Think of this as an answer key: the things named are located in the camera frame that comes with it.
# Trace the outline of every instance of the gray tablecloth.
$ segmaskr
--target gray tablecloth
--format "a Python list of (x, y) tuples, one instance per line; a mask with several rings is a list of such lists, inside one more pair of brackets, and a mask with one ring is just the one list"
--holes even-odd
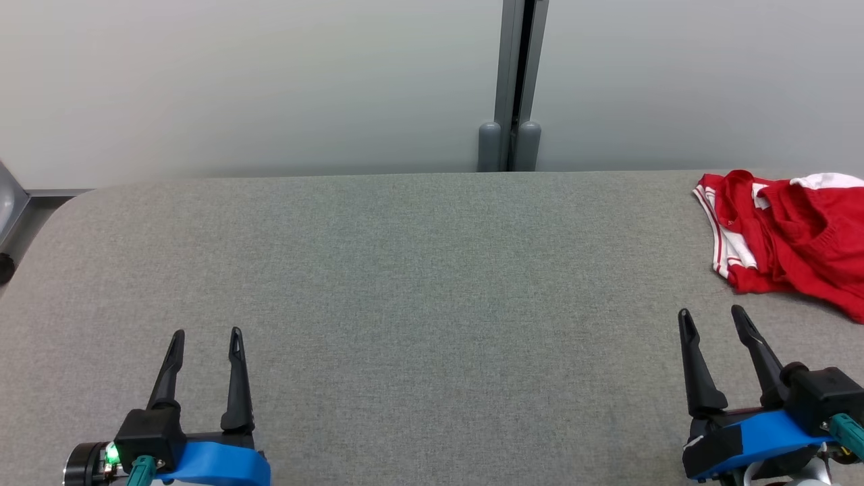
[[(0, 477), (60, 482), (146, 403), (171, 333), (187, 432), (243, 329), (274, 484), (687, 484), (676, 313), (758, 404), (729, 307), (783, 361), (864, 382), (864, 328), (710, 268), (699, 172), (201, 180), (94, 191), (0, 300)], [(848, 485), (864, 468), (835, 468)]]

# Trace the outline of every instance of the floor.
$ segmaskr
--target floor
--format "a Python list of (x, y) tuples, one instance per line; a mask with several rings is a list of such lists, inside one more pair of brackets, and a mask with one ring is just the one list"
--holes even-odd
[[(9, 238), (0, 246), (0, 252), (7, 253), (18, 264), (45, 221), (48, 221), (51, 214), (70, 199), (70, 197), (34, 197), (30, 199)], [(0, 286), (0, 296), (3, 295), (5, 289), (6, 285)]]

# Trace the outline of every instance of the green led light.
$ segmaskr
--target green led light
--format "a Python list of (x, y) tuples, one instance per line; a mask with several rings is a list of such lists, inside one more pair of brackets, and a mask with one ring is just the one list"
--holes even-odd
[(108, 447), (105, 447), (105, 461), (108, 464), (117, 464), (120, 462), (120, 453), (113, 442), (108, 444)]

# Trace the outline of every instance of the folded clothing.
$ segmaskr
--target folded clothing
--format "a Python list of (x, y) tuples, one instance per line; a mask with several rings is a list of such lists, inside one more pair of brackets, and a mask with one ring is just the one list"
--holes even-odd
[(864, 181), (733, 170), (693, 192), (714, 231), (712, 266), (736, 291), (799, 291), (864, 323)]

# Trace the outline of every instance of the white partition panel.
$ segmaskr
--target white partition panel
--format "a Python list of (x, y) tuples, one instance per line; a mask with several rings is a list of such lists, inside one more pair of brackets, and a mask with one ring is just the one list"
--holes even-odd
[(502, 0), (5, 2), (0, 160), (25, 189), (470, 171)]
[(862, 166), (860, 0), (543, 1), (537, 170)]

